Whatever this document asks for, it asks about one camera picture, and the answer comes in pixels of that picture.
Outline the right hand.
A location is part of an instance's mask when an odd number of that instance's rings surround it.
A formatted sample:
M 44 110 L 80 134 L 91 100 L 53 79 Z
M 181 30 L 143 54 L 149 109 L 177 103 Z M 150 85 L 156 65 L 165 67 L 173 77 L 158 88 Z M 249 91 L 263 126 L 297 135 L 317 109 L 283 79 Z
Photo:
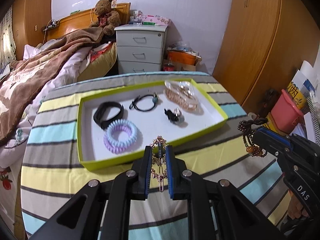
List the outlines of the right hand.
M 309 217 L 309 214 L 295 195 L 291 197 L 287 213 L 291 219 L 300 218 L 301 216 Z

